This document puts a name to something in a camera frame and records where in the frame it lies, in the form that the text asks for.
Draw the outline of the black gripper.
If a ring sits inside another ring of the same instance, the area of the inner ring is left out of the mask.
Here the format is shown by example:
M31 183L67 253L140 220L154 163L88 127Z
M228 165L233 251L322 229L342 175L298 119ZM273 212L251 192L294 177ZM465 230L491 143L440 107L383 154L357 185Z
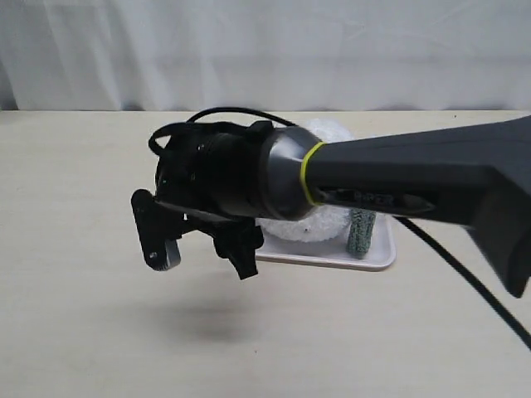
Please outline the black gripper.
M158 156L157 197L160 202L209 221L258 218L267 214L261 173L268 122L248 126L232 122L167 124L153 139ZM216 229L217 255L229 260L240 280L258 274L256 251L264 236L254 221L226 223Z

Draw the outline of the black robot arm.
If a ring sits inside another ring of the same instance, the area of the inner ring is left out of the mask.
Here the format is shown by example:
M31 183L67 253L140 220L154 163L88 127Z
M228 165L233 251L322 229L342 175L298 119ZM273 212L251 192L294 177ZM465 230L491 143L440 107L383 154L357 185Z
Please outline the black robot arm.
M297 221L321 205L462 226L505 289L530 276L530 119L324 143L268 120L156 130L157 200L206 221Z

